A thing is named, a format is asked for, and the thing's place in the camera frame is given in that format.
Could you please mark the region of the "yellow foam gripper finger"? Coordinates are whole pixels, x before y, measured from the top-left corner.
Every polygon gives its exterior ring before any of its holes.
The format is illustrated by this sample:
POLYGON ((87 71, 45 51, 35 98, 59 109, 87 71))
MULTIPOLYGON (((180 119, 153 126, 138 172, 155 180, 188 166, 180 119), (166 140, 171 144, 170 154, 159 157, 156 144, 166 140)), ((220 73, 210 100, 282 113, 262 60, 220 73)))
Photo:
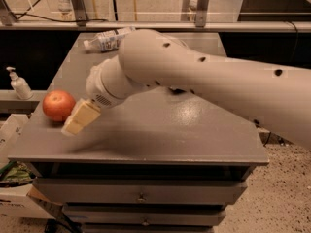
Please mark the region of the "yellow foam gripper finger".
POLYGON ((100 116, 100 108, 91 100, 80 99, 74 106, 71 115, 66 119, 61 133, 74 136, 80 133, 100 116))

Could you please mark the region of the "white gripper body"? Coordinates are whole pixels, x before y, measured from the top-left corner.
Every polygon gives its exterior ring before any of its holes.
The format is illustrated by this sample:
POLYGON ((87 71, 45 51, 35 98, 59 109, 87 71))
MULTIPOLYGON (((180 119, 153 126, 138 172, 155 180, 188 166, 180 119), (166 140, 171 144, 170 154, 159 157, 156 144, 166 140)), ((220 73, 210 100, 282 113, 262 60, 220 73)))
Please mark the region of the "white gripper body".
POLYGON ((128 97, 151 90, 129 78, 115 56, 90 69, 86 78, 86 94, 100 108, 108 109, 123 103, 128 97))

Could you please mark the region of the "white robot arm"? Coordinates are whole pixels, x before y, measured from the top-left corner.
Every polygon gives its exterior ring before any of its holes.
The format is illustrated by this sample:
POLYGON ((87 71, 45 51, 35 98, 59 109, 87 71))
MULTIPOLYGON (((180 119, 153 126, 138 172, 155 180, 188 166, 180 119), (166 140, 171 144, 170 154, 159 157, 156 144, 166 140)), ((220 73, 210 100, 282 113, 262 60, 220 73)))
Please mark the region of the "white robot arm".
POLYGON ((76 135, 103 109, 165 86, 189 91, 305 148, 311 147, 311 71, 204 54, 154 30, 121 40, 118 54, 90 69, 62 132, 76 135))

